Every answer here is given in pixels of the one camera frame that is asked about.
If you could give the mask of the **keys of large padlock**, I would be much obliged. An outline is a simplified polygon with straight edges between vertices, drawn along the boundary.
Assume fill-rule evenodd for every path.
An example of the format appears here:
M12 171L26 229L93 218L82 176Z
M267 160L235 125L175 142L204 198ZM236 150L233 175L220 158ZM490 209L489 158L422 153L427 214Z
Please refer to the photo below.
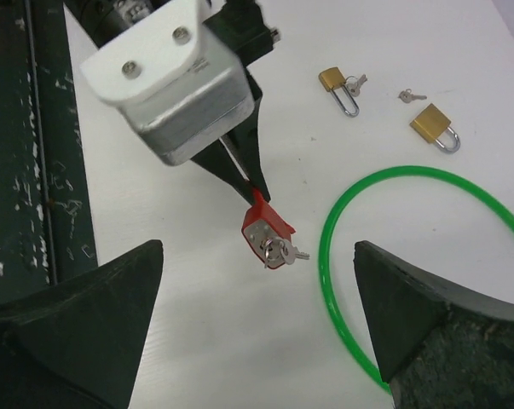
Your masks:
M411 103L413 101L424 101L427 96L414 94L411 89L404 89L399 93L398 98L404 103Z

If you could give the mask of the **small brass padlock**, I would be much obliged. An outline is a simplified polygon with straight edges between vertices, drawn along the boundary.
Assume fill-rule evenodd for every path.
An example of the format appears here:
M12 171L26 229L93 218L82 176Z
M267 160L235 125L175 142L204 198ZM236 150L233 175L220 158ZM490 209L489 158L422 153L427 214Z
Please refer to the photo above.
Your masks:
M337 105L343 111L344 115L346 115L349 118L355 118L359 115L360 108L356 103L354 96L349 92L346 77L341 73L340 69L337 66L327 68L326 70L320 72L318 74L318 79L323 88L325 89L325 91L329 93L332 96L332 98L336 101ZM337 94L338 89L341 89L347 96L347 99L353 107L352 110L349 110L344 105L343 101Z

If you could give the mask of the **keys of red lock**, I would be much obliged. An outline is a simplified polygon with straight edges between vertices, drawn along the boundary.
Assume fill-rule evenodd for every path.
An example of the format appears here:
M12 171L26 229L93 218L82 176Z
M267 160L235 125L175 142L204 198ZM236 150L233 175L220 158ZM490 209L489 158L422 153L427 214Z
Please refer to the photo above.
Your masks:
M264 242L264 267L278 268L282 265L292 265L297 260L308 261L310 254L300 251L288 239L270 238Z

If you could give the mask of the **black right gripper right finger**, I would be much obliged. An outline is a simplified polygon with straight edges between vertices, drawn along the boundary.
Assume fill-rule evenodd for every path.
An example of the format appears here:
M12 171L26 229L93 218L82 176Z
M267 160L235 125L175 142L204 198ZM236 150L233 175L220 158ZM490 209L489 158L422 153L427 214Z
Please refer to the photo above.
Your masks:
M355 244L355 277L396 408L514 408L514 304Z

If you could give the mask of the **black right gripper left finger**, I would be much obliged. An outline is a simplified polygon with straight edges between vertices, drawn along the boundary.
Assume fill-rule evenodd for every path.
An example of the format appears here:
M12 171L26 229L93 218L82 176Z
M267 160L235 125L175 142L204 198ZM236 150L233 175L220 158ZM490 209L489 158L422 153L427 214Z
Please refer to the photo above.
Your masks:
M151 239L0 305L0 408L126 408L163 273Z

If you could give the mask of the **keys of small padlock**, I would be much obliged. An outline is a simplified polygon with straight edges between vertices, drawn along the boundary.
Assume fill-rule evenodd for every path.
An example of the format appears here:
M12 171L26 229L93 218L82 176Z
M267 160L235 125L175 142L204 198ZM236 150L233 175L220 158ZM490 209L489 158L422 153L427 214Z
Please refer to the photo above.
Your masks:
M350 94L354 97L357 97L361 93L362 85L367 81L367 76L362 74L359 77L356 76L348 76L346 78L346 86Z

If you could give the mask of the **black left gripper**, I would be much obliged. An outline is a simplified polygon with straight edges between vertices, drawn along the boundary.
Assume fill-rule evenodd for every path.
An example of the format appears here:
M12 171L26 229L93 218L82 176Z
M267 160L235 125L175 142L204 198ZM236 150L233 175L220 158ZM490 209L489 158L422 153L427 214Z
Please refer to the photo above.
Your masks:
M266 24L260 5L253 0L226 1L218 12L204 21L204 25L235 53L245 69L272 52L280 41L280 30ZM253 189L266 202L270 201L270 193L261 167L258 138L258 117L263 92L251 74L246 77L254 109L245 121L228 133L234 158L222 141L217 140L194 155L192 161L227 183L249 205L253 205Z

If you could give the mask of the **large brass padlock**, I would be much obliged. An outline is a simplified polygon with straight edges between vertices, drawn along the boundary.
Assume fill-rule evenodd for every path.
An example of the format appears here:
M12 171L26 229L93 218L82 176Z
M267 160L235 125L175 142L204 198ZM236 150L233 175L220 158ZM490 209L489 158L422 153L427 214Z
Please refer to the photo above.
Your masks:
M461 140L452 128L451 120L433 103L421 111L409 125L428 144L437 146L444 153L454 154L461 147ZM443 134L450 137L452 145L446 145L440 140Z

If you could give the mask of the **red cable lock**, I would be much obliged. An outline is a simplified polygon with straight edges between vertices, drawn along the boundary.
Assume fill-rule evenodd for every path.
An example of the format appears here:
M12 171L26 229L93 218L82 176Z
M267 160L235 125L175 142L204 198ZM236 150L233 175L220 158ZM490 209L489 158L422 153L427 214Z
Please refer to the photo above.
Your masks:
M255 187L252 195L254 203L245 214L241 232L264 267L277 269L286 263L280 254L279 239L291 241L296 230L272 208Z

